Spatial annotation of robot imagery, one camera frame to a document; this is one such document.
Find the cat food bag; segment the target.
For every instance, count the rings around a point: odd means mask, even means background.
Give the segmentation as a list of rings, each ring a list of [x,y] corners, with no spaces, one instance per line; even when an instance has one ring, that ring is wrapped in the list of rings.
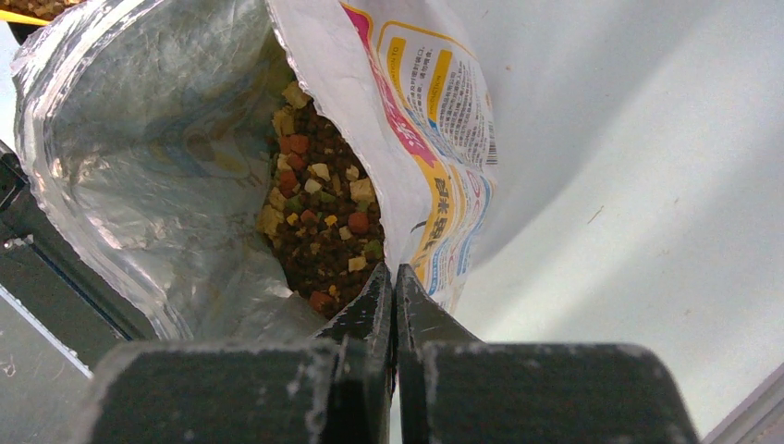
[[[444,1],[87,1],[19,48],[16,151],[162,339],[306,335],[378,263],[452,311],[496,187]]]

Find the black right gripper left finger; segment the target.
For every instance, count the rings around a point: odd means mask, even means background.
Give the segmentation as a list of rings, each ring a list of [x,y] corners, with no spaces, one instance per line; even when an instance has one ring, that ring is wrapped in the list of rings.
[[[294,342],[134,341],[99,363],[74,443],[386,443],[394,294],[378,265],[361,293]]]

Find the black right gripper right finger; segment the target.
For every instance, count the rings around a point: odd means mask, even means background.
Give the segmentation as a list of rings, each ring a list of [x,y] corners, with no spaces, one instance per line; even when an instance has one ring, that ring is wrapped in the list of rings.
[[[408,265],[395,285],[406,443],[695,443],[663,362],[632,343],[489,343]]]

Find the yellow plastic food scoop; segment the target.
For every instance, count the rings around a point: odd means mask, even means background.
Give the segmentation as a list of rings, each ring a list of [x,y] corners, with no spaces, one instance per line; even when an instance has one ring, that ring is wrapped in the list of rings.
[[[38,27],[46,26],[48,24],[47,20],[43,20],[35,17],[29,17],[6,10],[0,10],[0,18],[2,21],[8,23],[24,24],[24,25],[31,25],[31,26],[38,26]]]

